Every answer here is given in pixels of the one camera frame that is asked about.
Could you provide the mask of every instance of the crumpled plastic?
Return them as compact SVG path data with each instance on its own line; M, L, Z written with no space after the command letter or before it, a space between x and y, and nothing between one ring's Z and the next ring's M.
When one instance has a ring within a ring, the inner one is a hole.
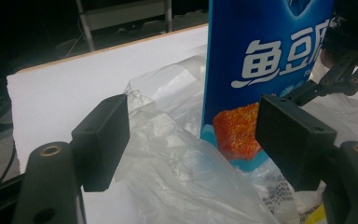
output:
M130 81L131 139L115 174L144 223L303 223L322 202L294 192L271 159L251 173L233 168L199 140L205 55ZM325 73L317 62L314 78ZM303 106L338 131L336 145L358 140L358 101L342 94Z

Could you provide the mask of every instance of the white logo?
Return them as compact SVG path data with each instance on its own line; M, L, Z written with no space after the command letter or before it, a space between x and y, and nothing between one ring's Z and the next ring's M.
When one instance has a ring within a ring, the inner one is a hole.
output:
M282 51L281 41L267 44L260 44L260 40L254 40L246 50L246 57L243 60L242 77L244 80L231 82L233 88L242 88L259 82L270 81L278 74L280 76L290 74L299 69L314 63L321 50L324 35L329 20L315 26L315 43L312 54L310 35L314 32L311 27L303 29L291 35L294 41L287 57L287 64L281 71L278 67Z

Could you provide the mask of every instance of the white table surface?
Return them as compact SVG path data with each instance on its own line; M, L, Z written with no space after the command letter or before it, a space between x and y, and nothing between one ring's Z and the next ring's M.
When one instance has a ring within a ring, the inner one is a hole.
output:
M208 27L203 25L9 76L21 172L34 149L54 141L70 142L75 126L101 100L121 94L131 78L205 53L207 40Z

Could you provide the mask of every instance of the orange food image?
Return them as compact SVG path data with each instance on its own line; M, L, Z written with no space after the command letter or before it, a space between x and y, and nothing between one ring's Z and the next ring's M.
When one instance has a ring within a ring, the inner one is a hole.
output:
M228 159L251 160L261 150L255 140L257 112L258 103L254 103L234 110L224 110L214 117L217 145L221 151L229 153Z

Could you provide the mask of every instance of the chair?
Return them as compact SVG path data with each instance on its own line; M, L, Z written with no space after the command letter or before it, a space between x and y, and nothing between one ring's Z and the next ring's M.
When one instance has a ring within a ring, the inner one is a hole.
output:
M172 0L142 0L87 11L81 0L76 4L90 51L95 50L91 31L109 26L165 15L165 30L172 31Z

